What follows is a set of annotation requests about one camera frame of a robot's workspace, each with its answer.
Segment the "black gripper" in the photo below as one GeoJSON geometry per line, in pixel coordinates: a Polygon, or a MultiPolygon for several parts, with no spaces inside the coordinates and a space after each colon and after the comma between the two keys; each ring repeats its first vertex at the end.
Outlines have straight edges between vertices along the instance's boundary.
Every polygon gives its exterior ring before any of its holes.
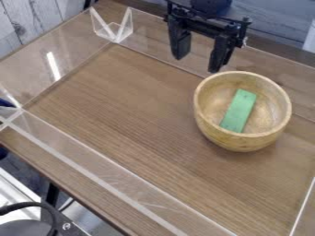
{"type": "Polygon", "coordinates": [[[248,17],[228,17],[230,3],[232,0],[165,0],[172,55],[180,60],[189,53],[189,31],[214,38],[208,66],[210,73],[228,63],[234,45],[244,46],[246,28],[252,23],[248,17]]]}

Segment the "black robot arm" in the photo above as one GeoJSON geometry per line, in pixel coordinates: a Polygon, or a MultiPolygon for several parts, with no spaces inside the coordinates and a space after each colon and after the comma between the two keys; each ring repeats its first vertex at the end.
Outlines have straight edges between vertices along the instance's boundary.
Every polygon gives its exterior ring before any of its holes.
{"type": "Polygon", "coordinates": [[[164,22],[168,28],[170,52],[176,60],[190,52],[192,33],[213,39],[208,71],[217,73],[234,48],[245,44],[249,17],[228,18],[232,0],[165,0],[164,22]]]}

